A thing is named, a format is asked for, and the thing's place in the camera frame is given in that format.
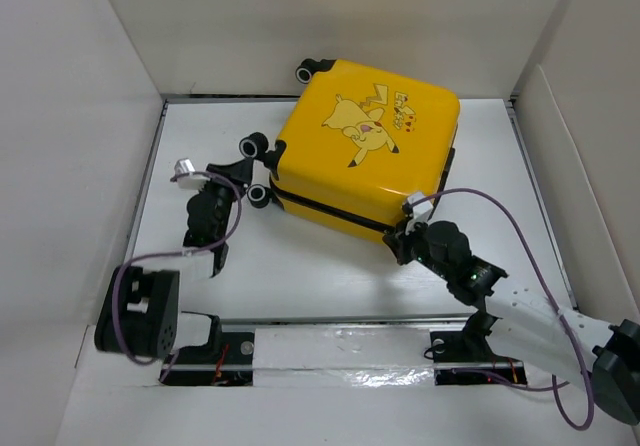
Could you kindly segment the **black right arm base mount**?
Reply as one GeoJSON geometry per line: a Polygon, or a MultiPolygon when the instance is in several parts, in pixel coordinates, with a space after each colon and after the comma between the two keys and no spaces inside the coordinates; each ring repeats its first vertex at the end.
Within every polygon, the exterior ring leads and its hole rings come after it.
{"type": "Polygon", "coordinates": [[[423,357],[434,368],[436,386],[528,385],[522,362],[495,355],[466,326],[431,330],[423,357]]]}

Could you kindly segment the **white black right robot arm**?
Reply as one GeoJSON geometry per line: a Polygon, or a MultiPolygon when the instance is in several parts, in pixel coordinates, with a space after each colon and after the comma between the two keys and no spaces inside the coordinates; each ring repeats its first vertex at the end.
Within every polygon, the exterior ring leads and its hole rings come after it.
{"type": "Polygon", "coordinates": [[[639,423],[639,325],[594,319],[512,283],[507,273],[474,255],[449,221],[420,223],[384,235],[401,265],[416,261],[442,278],[462,304],[475,308],[462,334],[474,359],[490,353],[531,364],[592,393],[610,417],[639,423]]]}

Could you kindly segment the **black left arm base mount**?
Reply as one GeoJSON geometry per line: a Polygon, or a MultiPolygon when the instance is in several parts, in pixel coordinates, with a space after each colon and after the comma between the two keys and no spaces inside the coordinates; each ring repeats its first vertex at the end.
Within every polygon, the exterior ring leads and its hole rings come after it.
{"type": "Polygon", "coordinates": [[[181,347],[164,360],[158,381],[175,387],[253,385],[253,331],[227,331],[218,316],[207,315],[209,335],[202,345],[181,347]]]}

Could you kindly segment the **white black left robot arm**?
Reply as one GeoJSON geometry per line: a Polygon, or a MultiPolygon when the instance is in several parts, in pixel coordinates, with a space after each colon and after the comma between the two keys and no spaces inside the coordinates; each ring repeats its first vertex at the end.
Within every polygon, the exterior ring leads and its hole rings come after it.
{"type": "Polygon", "coordinates": [[[252,179],[251,159],[209,164],[203,171],[188,159],[177,161],[170,181],[195,192],[186,205],[182,246],[133,257],[114,269],[94,332],[98,351],[139,365],[169,356],[177,338],[180,268],[205,256],[213,260],[212,274],[221,272],[252,179]]]}

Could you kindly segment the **yellow hard-shell suitcase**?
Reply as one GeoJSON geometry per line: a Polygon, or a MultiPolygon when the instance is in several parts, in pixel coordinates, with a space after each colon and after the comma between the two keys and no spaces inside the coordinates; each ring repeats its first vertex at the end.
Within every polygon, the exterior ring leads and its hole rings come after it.
{"type": "Polygon", "coordinates": [[[303,60],[305,89],[274,141],[254,132],[239,143],[269,171],[257,207],[380,242],[415,192],[440,191],[454,157],[455,93],[344,59],[303,60]]]}

